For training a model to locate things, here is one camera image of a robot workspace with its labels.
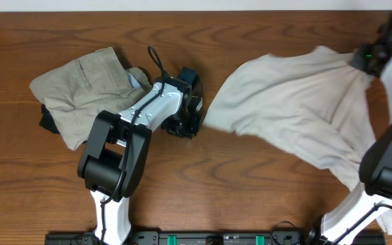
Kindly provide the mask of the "light grey t-shirt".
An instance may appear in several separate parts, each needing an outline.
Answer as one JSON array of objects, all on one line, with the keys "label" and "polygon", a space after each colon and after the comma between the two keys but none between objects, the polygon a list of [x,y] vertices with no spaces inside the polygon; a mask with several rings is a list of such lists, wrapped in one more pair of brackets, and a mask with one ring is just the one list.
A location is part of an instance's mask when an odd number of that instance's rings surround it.
[{"label": "light grey t-shirt", "polygon": [[203,123],[260,137],[353,189],[376,138],[366,99],[372,77],[352,67],[352,57],[318,46],[301,56],[248,61],[225,80]]}]

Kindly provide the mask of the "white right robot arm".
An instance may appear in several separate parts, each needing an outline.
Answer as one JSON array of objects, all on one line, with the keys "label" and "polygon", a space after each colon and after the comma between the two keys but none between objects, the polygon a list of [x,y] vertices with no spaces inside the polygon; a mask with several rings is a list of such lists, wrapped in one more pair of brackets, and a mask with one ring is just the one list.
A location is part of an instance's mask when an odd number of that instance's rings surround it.
[{"label": "white right robot arm", "polygon": [[367,150],[359,184],[310,230],[305,244],[384,244],[383,235],[364,232],[373,220],[392,210],[392,13],[374,43],[356,51],[352,66],[380,78],[385,86],[391,124]]}]

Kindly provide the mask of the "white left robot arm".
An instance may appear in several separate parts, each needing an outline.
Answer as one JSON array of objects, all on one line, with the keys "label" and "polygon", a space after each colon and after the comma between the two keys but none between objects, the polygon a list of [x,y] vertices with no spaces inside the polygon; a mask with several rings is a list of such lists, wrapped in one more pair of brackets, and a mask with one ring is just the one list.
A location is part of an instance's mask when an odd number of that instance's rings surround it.
[{"label": "white left robot arm", "polygon": [[124,244],[131,233],[129,198],[144,172],[152,133],[193,138],[201,126],[203,99],[194,95],[198,75],[157,78],[152,90],[119,113],[100,112],[78,165],[93,196],[98,244]]}]

